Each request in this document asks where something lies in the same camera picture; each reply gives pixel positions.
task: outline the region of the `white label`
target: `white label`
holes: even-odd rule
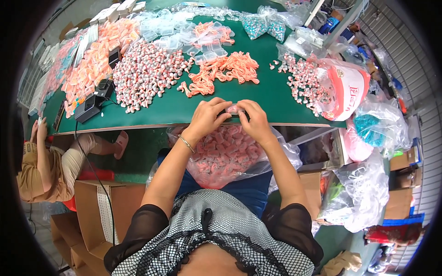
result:
[[[315,42],[317,45],[322,46],[322,42],[323,42],[323,40],[320,39],[320,38],[315,38],[314,42]]]
[[[335,65],[344,89],[343,111],[335,121],[344,121],[351,116],[361,103],[364,93],[364,77],[357,69]]]
[[[111,190],[109,187],[105,187],[107,194],[111,197]],[[101,186],[97,186],[97,200],[98,200],[98,208],[100,211],[100,219],[101,219],[101,227],[103,228],[104,238],[107,242],[112,243],[112,213],[111,207],[109,205],[109,200]],[[114,232],[115,235],[115,244],[120,244],[117,236],[117,229]]]
[[[296,40],[296,42],[298,42],[299,44],[302,44],[303,42],[305,42],[305,39],[303,39],[303,38],[298,38],[298,39]]]

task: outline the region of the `green table mat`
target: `green table mat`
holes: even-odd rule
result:
[[[258,1],[254,4],[234,4],[232,1],[232,9],[239,11],[256,12],[259,2],[265,2],[282,10],[282,6],[268,1]],[[213,20],[208,16],[196,16],[194,23],[208,22]],[[331,126],[346,127],[345,122],[329,121],[321,116],[315,117],[310,109],[305,105],[296,103],[291,95],[291,90],[287,86],[287,77],[289,73],[278,73],[277,66],[274,70],[269,69],[269,63],[277,59],[278,50],[275,47],[278,42],[269,34],[264,34],[256,40],[250,40],[246,32],[243,30],[240,21],[223,21],[223,25],[229,26],[234,32],[235,44],[232,46],[224,46],[223,48],[230,54],[232,52],[249,52],[252,59],[256,60],[259,68],[256,70],[258,74],[259,84],[253,82],[245,82],[238,84],[237,79],[229,82],[220,82],[218,79],[214,81],[215,93],[213,95],[196,95],[187,98],[184,93],[177,91],[178,85],[185,81],[188,85],[192,82],[186,73],[178,80],[178,84],[171,89],[166,89],[162,98],[154,97],[149,108],[141,108],[135,113],[126,114],[126,109],[106,102],[103,104],[103,117],[99,115],[86,121],[84,124],[78,124],[78,130],[83,132],[130,129],[130,128],[150,128],[160,127],[173,124],[190,123],[195,108],[200,101],[209,101],[213,97],[220,97],[226,101],[236,103],[242,99],[250,99],[261,105],[267,113],[270,124],[273,125],[310,125],[310,126]],[[286,37],[291,30],[286,29]],[[194,65],[190,70],[191,73],[198,73],[199,66]],[[57,111],[61,101],[64,99],[65,93],[58,89],[54,96],[46,103],[44,116],[47,117],[48,134],[57,134],[52,128]],[[30,121],[33,122],[38,117],[32,116]],[[229,122],[239,123],[238,118],[232,118]],[[66,119],[65,114],[61,120],[58,133],[72,133],[75,130],[73,116]]]

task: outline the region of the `plastic bag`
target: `plastic bag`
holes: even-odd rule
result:
[[[373,152],[373,147],[358,136],[352,120],[347,120],[347,131],[344,135],[344,146],[348,156],[355,162],[364,161]]]
[[[182,127],[167,129],[172,145],[183,130]],[[279,143],[288,148],[282,135],[272,127],[271,130]],[[245,133],[241,125],[221,126],[203,137],[186,168],[201,187],[209,189],[221,189],[232,181],[271,170],[264,150]]]
[[[147,180],[146,180],[146,188],[149,187],[150,182],[152,182],[153,176],[155,175],[157,170],[158,170],[158,161],[155,162],[152,165],[152,168],[150,169],[149,175],[147,176]]]
[[[318,112],[331,121],[345,121],[365,98],[370,74],[360,66],[328,58],[316,61],[317,79],[331,96],[329,103],[316,102]]]
[[[318,218],[343,225],[353,233],[376,225],[389,199],[389,178],[379,151],[333,173],[337,180],[329,182]]]
[[[290,163],[292,163],[295,170],[298,170],[302,166],[302,161],[301,161],[301,159],[299,159],[300,150],[299,150],[298,146],[292,145],[290,143],[281,143],[282,141],[284,141],[284,137],[282,137],[282,134],[280,134],[279,132],[277,132],[277,134],[278,135],[276,135],[276,137],[278,138],[278,141],[280,142],[284,153],[286,154]],[[276,185],[275,176],[272,175],[272,178],[271,178],[270,184],[269,184],[268,194],[271,194],[272,192],[274,192],[276,190],[278,190],[278,185]]]
[[[43,213],[43,220],[50,223],[52,215],[64,214],[72,212],[69,210],[63,202],[48,202],[42,201],[40,202],[40,208]]]
[[[284,42],[284,46],[304,59],[312,54],[317,58],[324,58],[327,55],[326,49],[322,48],[323,35],[315,30],[303,27],[295,27]]]
[[[265,34],[269,28],[268,16],[271,16],[275,11],[270,7],[259,6],[258,14],[244,15],[242,24],[244,31],[251,40],[257,39]]]
[[[302,18],[292,12],[278,12],[277,16],[291,30],[295,30],[295,27],[302,26],[304,24],[304,22],[302,22]]]
[[[279,19],[271,19],[267,33],[280,42],[283,42],[286,34],[286,25]]]
[[[411,148],[408,125],[395,99],[380,102],[375,95],[367,95],[355,113],[358,135],[367,144],[384,148],[384,157],[391,159],[395,150]]]

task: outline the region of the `bracelet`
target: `bracelet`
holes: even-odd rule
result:
[[[192,146],[181,136],[181,134],[178,134],[178,137],[183,140],[183,142],[186,144],[186,146],[191,149],[192,153],[195,154],[195,151],[192,149]]]

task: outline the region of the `slipper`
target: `slipper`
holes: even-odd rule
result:
[[[121,159],[121,157],[124,154],[124,150],[126,149],[126,146],[127,146],[128,142],[129,142],[129,135],[127,135],[127,133],[124,130],[122,130],[120,132],[120,135],[118,135],[118,138],[117,138],[117,141],[116,141],[116,143],[118,143],[121,146],[122,150],[121,150],[119,155],[114,153],[115,159],[117,159],[117,160]]]

